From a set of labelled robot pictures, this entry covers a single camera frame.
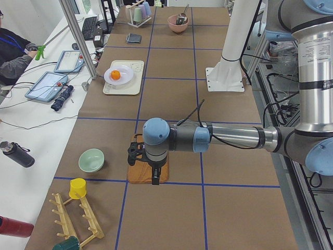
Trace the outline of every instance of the dark green mug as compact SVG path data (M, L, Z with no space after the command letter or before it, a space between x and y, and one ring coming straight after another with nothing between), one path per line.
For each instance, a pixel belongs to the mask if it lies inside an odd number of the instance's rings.
M55 245L52 250L80 250L80 243L76 237L70 236L67 240Z

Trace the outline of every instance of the white table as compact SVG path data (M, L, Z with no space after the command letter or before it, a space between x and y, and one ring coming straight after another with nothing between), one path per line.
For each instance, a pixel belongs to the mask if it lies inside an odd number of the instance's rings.
M80 27L82 27L84 17L89 17L89 15L76 16ZM66 25L67 21L63 18L48 40ZM39 61L33 60L28 68L57 61L62 51L72 50L71 45L74 42L68 28L47 45L44 52L46 58L41 58ZM89 52L93 53L95 51L93 42L87 41L86 43ZM45 71L53 71L54 68L55 64L50 64L30 70L24 73L18 82L35 82ZM70 74L69 79L75 76L76 74ZM0 119L17 126L29 128L52 120L75 116L78 114L86 95L81 84L89 79L88 70L83 67L79 75L69 83L74 86L74 91L58 112L50 108L54 101L50 103L30 101L14 107L0 109ZM32 85L17 85L17 87L23 86L31 87ZM28 99L24 97L27 91L27 88L13 89L12 98L6 98L0 108L27 101ZM62 120L31 130L19 129L0 123L0 138L9 142L16 142L22 147L30 149L29 154L35 158L33 166L24 168L0 153L1 216L35 224L75 121L76 118ZM25 248L28 239L0 235L0 248L22 250Z

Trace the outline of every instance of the red bottle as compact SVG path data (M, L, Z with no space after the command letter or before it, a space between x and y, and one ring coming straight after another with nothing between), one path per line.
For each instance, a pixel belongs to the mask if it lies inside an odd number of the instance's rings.
M0 216L0 234L26 238L33 230L33 224Z

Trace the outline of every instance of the white tray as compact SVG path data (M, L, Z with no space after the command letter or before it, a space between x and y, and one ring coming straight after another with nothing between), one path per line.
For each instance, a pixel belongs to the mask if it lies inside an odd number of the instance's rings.
M134 76L131 81L125 84L121 89L115 89L109 83L105 82L103 93L106 95L137 95L140 93L142 75L144 72L143 61L135 61L135 60L115 60L111 63L110 67L116 67L126 65L133 69Z

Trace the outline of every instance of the keyboard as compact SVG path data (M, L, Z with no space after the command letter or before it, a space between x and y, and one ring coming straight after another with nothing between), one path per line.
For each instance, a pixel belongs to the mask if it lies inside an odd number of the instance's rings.
M85 40L92 40L97 29L97 17L88 17L84 19L82 34Z

